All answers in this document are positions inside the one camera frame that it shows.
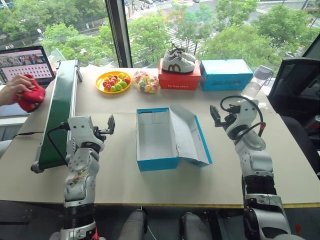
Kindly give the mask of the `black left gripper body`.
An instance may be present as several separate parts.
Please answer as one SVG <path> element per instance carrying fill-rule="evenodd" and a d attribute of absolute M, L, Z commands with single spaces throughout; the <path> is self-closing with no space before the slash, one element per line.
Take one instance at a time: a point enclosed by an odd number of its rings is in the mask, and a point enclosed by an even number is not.
<path fill-rule="evenodd" d="M 111 129 L 110 128 L 103 128 L 99 129 L 98 126 L 93 127 L 93 133 L 96 137 L 102 137 L 104 135 L 110 135 L 111 134 Z"/>

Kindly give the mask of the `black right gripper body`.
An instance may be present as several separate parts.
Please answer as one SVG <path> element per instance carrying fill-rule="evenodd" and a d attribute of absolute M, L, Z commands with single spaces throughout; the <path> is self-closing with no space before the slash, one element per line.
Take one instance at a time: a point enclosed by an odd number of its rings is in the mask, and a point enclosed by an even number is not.
<path fill-rule="evenodd" d="M 229 114 L 224 118 L 224 121 L 221 121 L 221 126 L 215 126 L 215 127 L 228 128 L 234 122 L 235 122 L 235 115 L 234 114 Z"/>

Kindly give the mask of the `person's bare hand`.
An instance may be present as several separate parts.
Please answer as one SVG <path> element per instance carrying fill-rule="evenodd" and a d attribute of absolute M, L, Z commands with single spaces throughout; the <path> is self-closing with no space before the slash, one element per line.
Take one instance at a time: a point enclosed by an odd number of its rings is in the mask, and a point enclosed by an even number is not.
<path fill-rule="evenodd" d="M 18 94 L 21 92 L 31 92 L 34 85 L 32 80 L 24 75 L 16 75 L 0 90 L 0 105 L 8 106 L 17 102 Z"/>

